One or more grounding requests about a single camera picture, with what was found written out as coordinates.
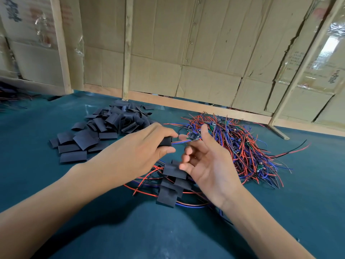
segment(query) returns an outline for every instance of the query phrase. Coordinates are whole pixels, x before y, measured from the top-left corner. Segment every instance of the teal table surface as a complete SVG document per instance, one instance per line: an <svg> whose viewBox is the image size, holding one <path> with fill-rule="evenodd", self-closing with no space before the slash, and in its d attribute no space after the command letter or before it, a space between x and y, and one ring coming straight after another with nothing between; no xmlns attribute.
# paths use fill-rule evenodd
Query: teal table surface
<svg viewBox="0 0 345 259"><path fill-rule="evenodd" d="M0 212L61 178L71 164L59 164L49 139L69 130L86 114L114 98L77 92L53 101L25 101L27 109L0 113ZM152 118L181 122L195 112L156 106ZM311 146L281 157L281 189L249 182L246 188L267 211L317 258L342 258L345 232L345 139L281 128L283 140L265 127L249 124L258 143L273 154L305 139ZM180 159L183 145L163 161ZM208 208L174 209L153 197L118 187L93 200L66 223L34 258L255 258L241 235Z"/></svg>

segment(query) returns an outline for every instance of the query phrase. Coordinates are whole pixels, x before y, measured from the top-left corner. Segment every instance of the wooden stick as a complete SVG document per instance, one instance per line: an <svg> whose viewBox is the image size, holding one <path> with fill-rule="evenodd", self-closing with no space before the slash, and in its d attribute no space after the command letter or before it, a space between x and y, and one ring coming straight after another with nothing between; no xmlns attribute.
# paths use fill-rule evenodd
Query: wooden stick
<svg viewBox="0 0 345 259"><path fill-rule="evenodd" d="M276 120L278 119L279 115L282 113L282 111L283 111L287 101L289 100L293 90L295 89L295 87L298 85L301 78L303 77L304 71L307 69L309 62L313 58L314 53L316 52L316 50L317 50L318 46L320 45L324 35L326 34L327 30L329 29L330 24L332 23L334 17L336 16L339 9L342 7L343 2L344 2L344 0L336 0L335 1L330 13L326 17L324 23L322 24L319 32L316 35L314 41L312 42L309 49L307 50L307 53L304 56L304 58L300 64L300 67L298 68L294 78L292 79L291 84L287 88L285 95L283 96L281 102L279 103L277 110L275 111L274 115L272 116L272 118L269 122L270 126L275 125Z"/></svg>
<svg viewBox="0 0 345 259"><path fill-rule="evenodd" d="M51 9L53 12L56 39L58 41L60 64L61 64L61 70L63 73L63 86L65 87L65 93L68 95L68 94L73 93L73 90L71 86L71 77L69 75L67 49L66 49L65 34L63 31L63 18L61 14L60 0L50 0L50 3L51 3Z"/></svg>
<svg viewBox="0 0 345 259"><path fill-rule="evenodd" d="M84 89L87 92L94 92L97 94L110 95L110 96L119 97L119 98L122 95L121 89L112 88L112 87L101 87L98 85L90 85L88 83L84 84ZM194 102L189 102L189 101L184 101L184 100L179 100L179 99L174 99L174 98L169 98L169 97L147 94L144 92L129 91L128 97L130 100L134 100L134 101L140 101L140 102L149 103L149 104L158 104L158 105L163 105L163 106L172 107L172 108L194 111L198 113L202 113L202 112L207 112L209 114L214 113L215 115L227 116L229 118L234 118L234 119L242 119L249 122L258 122L261 124L268 124L268 122L270 121L270 117L265 116L265 115L260 115L256 113L248 113L248 112L243 112L243 111L238 111L238 110L233 110L233 109L226 109L226 108L216 107L216 106L211 106L211 105L206 105L206 104L199 104L199 103L194 103ZM312 123L305 124L305 123L299 123L299 122L292 122L292 121L288 121L284 119L278 119L276 125L281 126L281 127L297 129L297 130L311 131L314 133L338 135L338 136L345 137L344 131L338 131L338 130L330 129L330 128L320 126L317 124L312 124Z"/></svg>
<svg viewBox="0 0 345 259"><path fill-rule="evenodd" d="M133 0L126 0L125 53L123 55L122 99L128 100L130 56L132 52Z"/></svg>

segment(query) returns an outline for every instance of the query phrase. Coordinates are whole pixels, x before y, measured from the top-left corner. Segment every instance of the person's right hand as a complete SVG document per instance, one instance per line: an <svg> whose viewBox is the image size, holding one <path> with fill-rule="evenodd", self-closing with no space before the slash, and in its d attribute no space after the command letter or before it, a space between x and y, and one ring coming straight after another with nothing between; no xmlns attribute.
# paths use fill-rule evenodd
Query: person's right hand
<svg viewBox="0 0 345 259"><path fill-rule="evenodd" d="M221 208L236 192L243 188L230 153L208 133L207 125L201 127L202 140L190 142L182 155L179 168L186 171L202 192ZM186 140L187 135L179 139Z"/></svg>

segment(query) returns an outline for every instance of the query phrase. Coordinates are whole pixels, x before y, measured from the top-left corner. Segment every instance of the wooden post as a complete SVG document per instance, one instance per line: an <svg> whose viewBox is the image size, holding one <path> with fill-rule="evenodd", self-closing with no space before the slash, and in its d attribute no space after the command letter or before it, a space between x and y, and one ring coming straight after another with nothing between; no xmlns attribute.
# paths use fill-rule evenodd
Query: wooden post
<svg viewBox="0 0 345 259"><path fill-rule="evenodd" d="M318 46L321 44L321 41L323 37L325 36L327 30L329 29L330 24L334 20L334 17L336 16L339 9L341 9L343 2L344 0L335 1L330 13L328 14L325 21L323 22L319 32L316 34L314 41L311 43L310 47L308 48L307 53L304 56L294 78L292 79L291 84L287 88L285 95L283 96L281 102L279 103L277 110L275 111L270 122L268 123L269 127L284 139L289 139L289 138L285 134L280 132L277 128L273 127L273 125L278 119L279 115L282 113L282 110L284 109L287 101L289 100L293 90L295 89L295 87L298 85L301 78L303 77L304 71L307 69L307 66L310 63L311 59L313 58Z"/></svg>
<svg viewBox="0 0 345 259"><path fill-rule="evenodd" d="M128 100L130 56L132 52L133 0L126 0L125 53L123 54L122 99Z"/></svg>
<svg viewBox="0 0 345 259"><path fill-rule="evenodd" d="M71 77L69 75L67 49L66 49L65 34L63 31L63 17L61 13L60 0L50 0L50 3L51 3L51 9L53 12L56 39L58 41L60 64L61 64L61 70L63 73L63 86L65 87L65 93L68 95L68 94L73 93L73 90L71 86Z"/></svg>

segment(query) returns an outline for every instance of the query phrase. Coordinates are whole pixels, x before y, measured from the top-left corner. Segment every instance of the wooden baseboard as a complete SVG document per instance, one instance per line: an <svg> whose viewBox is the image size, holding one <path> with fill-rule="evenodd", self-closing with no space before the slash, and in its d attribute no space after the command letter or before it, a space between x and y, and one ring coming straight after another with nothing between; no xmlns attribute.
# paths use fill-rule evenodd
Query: wooden baseboard
<svg viewBox="0 0 345 259"><path fill-rule="evenodd" d="M122 97L122 90L118 88L102 87L98 85L90 85L88 83L85 83L84 90L88 92L93 92L96 94L110 95L110 96L119 97L119 98ZM199 104L199 103L194 103L194 102L189 102L189 101L184 101L184 100L179 100L179 99L173 99L169 97L146 94L144 92L129 91L128 98L130 100L140 101L144 103L158 104L158 105L168 106L172 108L194 111L198 113L202 113L202 112L207 112L209 114L214 113L215 115L219 115L219 116L227 116L229 118L240 119L240 120L243 119L245 121L258 122L261 124L268 124L271 119L271 117L269 116L260 115L256 113L248 113L248 112L242 112L238 110L225 109L221 107ZM279 118L275 122L275 126L345 137L345 132L343 131L326 128L326 127L319 126L317 124L312 124L312 123L305 124L305 123L292 122L292 121Z"/></svg>
<svg viewBox="0 0 345 259"><path fill-rule="evenodd" d="M28 80L16 79L16 78L8 78L8 77L0 77L0 81L13 85L19 89L25 91L36 92L39 94L46 94L46 95L65 95L65 88L62 86L54 86L54 85L47 85L45 83L40 82L32 82Z"/></svg>

